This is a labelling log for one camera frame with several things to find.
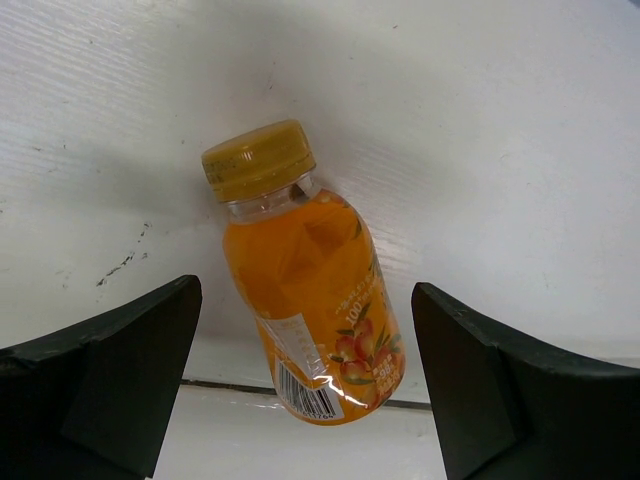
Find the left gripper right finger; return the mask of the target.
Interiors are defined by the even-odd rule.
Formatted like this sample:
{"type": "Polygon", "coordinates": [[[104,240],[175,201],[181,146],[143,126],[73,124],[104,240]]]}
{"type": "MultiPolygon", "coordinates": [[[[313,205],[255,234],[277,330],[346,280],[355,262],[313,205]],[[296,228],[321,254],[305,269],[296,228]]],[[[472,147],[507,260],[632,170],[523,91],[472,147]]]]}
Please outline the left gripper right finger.
{"type": "Polygon", "coordinates": [[[639,372],[487,317],[429,283],[414,328],[450,479],[635,479],[639,372]]]}

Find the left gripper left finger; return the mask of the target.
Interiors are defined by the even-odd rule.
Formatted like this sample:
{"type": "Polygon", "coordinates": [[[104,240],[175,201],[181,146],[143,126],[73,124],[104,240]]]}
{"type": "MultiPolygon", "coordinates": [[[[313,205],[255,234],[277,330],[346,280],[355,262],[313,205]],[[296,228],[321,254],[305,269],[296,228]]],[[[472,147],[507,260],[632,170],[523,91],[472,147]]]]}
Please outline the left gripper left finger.
{"type": "Polygon", "coordinates": [[[184,275],[2,349],[2,478],[152,478],[201,304],[184,275]]]}

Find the orange juice bottle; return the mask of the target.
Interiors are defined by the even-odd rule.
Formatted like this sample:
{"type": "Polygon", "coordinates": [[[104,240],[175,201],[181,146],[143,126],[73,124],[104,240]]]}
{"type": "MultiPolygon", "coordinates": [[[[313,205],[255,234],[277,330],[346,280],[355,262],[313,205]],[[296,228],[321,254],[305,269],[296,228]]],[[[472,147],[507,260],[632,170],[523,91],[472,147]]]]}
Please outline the orange juice bottle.
{"type": "Polygon", "coordinates": [[[403,379],[404,341],[371,233],[316,181],[301,124],[239,135],[201,162],[227,210],[224,255],[285,408],[322,426],[378,409],[403,379]]]}

